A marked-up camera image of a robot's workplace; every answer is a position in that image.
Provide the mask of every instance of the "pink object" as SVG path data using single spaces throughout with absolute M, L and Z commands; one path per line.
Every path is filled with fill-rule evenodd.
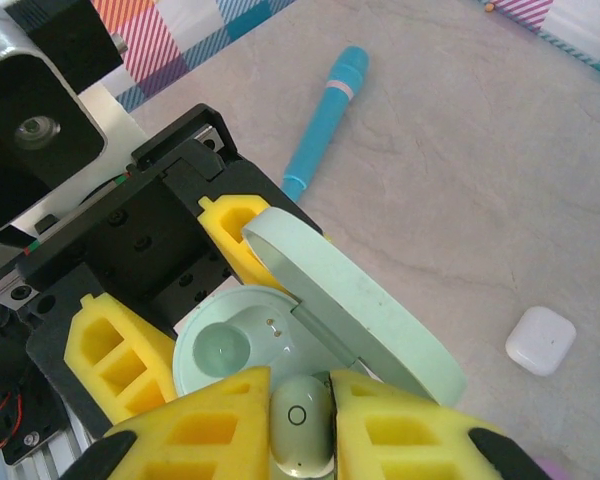
M 542 26 L 553 0 L 492 0 L 497 10 L 537 32 Z
M 571 476 L 556 462 L 546 458 L 534 459 L 552 480 L 571 480 Z

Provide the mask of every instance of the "checkered cloth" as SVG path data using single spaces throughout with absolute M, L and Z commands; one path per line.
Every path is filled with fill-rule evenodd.
M 103 83 L 131 111 L 295 0 L 93 0 L 127 42 Z M 479 0 L 600 71 L 600 0 Z
M 129 50 L 103 79 L 132 111 L 295 0 L 93 0 Z
M 480 0 L 600 71 L 600 0 Z

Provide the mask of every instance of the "gray table surface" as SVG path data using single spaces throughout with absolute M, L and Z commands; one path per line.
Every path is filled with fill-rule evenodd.
M 280 181 L 350 44 L 371 70 L 302 207 L 456 356 L 460 409 L 600 479 L 599 73 L 473 0 L 298 0 L 133 115 L 208 103 Z M 548 378 L 504 349 L 534 305 L 578 332 Z

